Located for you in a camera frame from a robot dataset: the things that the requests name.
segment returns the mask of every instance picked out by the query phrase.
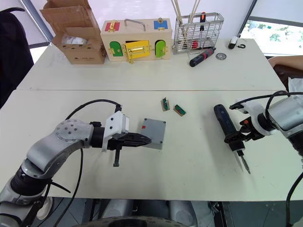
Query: white wall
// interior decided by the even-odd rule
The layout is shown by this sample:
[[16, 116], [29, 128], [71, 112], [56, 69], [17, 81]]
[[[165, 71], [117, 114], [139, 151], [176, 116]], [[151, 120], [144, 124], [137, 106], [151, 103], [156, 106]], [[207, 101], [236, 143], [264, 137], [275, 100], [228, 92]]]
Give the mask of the white wall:
[[[179, 0], [181, 13], [188, 15], [194, 2]], [[39, 10], [46, 0], [32, 0], [32, 3]], [[197, 12], [221, 13], [224, 24], [220, 38], [230, 38], [238, 33], [251, 3], [252, 0], [201, 0]], [[99, 27], [105, 20], [168, 17], [175, 29], [176, 16], [170, 0], [89, 0], [89, 4]]]
[[303, 23], [303, 0], [258, 0], [251, 16]]
[[[18, 0], [0, 0], [0, 11], [11, 7], [23, 8]], [[17, 19], [24, 27], [27, 42], [29, 45], [46, 42], [26, 12], [15, 11], [13, 14], [17, 17]]]

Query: floor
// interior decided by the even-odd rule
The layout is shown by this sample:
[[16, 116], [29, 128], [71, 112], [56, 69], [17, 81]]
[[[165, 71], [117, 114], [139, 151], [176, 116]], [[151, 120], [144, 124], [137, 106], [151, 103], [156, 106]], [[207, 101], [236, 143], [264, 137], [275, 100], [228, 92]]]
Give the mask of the floor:
[[47, 46], [37, 47], [37, 48], [31, 48], [30, 53], [32, 54], [32, 58], [34, 63], [38, 61], [40, 56], [43, 54], [43, 52], [46, 50]]
[[[55, 208], [62, 200], [56, 211], [42, 224], [41, 227], [52, 227], [61, 215], [69, 198], [54, 198]], [[86, 199], [75, 199], [67, 213], [61, 220], [59, 227], [71, 227], [81, 224]], [[203, 209], [204, 201], [193, 201], [193, 207], [198, 219], [198, 227], [214, 227], [212, 215]], [[303, 201], [291, 202], [291, 222], [303, 217]], [[233, 225], [228, 227], [284, 227], [285, 202], [230, 202]], [[94, 212], [94, 220], [98, 218], [98, 204]], [[37, 227], [42, 221], [35, 219], [32, 227]]]

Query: black chair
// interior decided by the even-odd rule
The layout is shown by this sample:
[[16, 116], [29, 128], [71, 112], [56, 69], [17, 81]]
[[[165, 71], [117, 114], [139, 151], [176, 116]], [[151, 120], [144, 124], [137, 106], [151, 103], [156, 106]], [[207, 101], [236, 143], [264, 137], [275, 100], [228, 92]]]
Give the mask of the black chair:
[[0, 11], [0, 108], [34, 65], [24, 28], [13, 11], [24, 9]]

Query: wire basket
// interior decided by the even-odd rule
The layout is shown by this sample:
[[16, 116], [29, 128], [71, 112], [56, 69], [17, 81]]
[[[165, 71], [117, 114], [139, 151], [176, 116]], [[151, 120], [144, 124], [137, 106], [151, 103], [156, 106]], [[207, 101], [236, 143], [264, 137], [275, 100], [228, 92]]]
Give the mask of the wire basket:
[[196, 13], [193, 21], [200, 21], [201, 15], [205, 15], [205, 22], [188, 23], [190, 15], [176, 19], [174, 53], [201, 51], [216, 45], [224, 18], [220, 13]]

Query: black cable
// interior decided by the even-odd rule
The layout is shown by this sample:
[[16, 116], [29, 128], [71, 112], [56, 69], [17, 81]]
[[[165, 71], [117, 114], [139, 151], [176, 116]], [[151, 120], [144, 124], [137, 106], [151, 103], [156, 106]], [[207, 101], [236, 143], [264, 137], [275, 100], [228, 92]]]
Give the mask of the black cable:
[[51, 188], [51, 183], [49, 183], [49, 184], [47, 185], [47, 188], [46, 188], [46, 191], [45, 191], [45, 195], [44, 195], [43, 200], [42, 200], [42, 204], [44, 204], [44, 202], [45, 202], [45, 200], [46, 200], [46, 198], [47, 198], [47, 195], [48, 195], [48, 193], [49, 193], [50, 188]]
[[81, 161], [80, 161], [80, 171], [79, 171], [79, 177], [78, 177], [78, 181], [77, 181], [77, 185], [74, 191], [74, 194], [72, 195], [72, 198], [70, 200], [70, 202], [68, 203], [68, 205], [66, 206], [66, 208], [64, 209], [64, 211], [62, 212], [62, 214], [60, 215], [60, 217], [58, 218], [58, 220], [56, 221], [54, 227], [58, 226], [59, 222], [61, 221], [61, 219], [63, 218], [63, 216], [65, 215], [66, 211], [68, 210], [68, 208], [70, 207], [71, 203], [73, 202], [76, 193], [78, 191], [79, 188], [79, 184], [80, 184], [80, 180], [81, 180], [81, 176], [82, 176], [82, 168], [83, 168], [83, 149], [80, 148], [81, 151]]
[[60, 204], [62, 203], [63, 200], [64, 200], [64, 198], [61, 199], [61, 201], [58, 203], [58, 205], [55, 207], [55, 209], [53, 209], [53, 211], [47, 216], [47, 218], [44, 219], [39, 225], [37, 225], [37, 227], [41, 226], [46, 220], [48, 220], [48, 218], [57, 210], [57, 208], [60, 206]]
[[71, 112], [70, 115], [68, 115], [68, 117], [66, 118], [66, 120], [70, 119], [71, 116], [73, 116], [73, 115], [74, 115], [76, 112], [78, 112], [80, 109], [86, 107], [86, 106], [89, 105], [89, 104], [97, 103], [97, 102], [112, 103], [112, 104], [116, 105], [116, 110], [115, 110], [115, 112], [118, 111], [118, 110], [121, 110], [121, 105], [120, 105], [119, 103], [116, 103], [116, 102], [114, 102], [114, 101], [112, 101], [112, 100], [108, 100], [108, 99], [96, 99], [96, 100], [89, 101], [89, 102], [87, 102], [87, 103], [85, 103], [85, 104], [82, 104], [81, 106], [79, 106], [78, 108], [76, 108], [73, 112]]
[[294, 184], [291, 187], [291, 189], [289, 190], [289, 193], [288, 193], [287, 198], [286, 198], [286, 227], [293, 226], [292, 224], [290, 224], [290, 206], [289, 206], [289, 203], [290, 203], [290, 198], [292, 197], [296, 186], [299, 184], [299, 182], [302, 180], [302, 178], [303, 178], [303, 172], [300, 174], [300, 176], [294, 182]]
[[[292, 96], [292, 95], [303, 95], [303, 92], [286, 92], [286, 93], [279, 93], [276, 96]], [[256, 100], [256, 99], [262, 99], [262, 98], [270, 98], [272, 96], [271, 95], [266, 95], [266, 96], [256, 96], [256, 97], [252, 97], [252, 98], [247, 98], [247, 99], [243, 99], [242, 101], [239, 101], [235, 104], [232, 104], [229, 108], [231, 110], [237, 108], [237, 106], [241, 105], [242, 103], [245, 103], [245, 102], [248, 102], [248, 101], [251, 101], [251, 100]]]

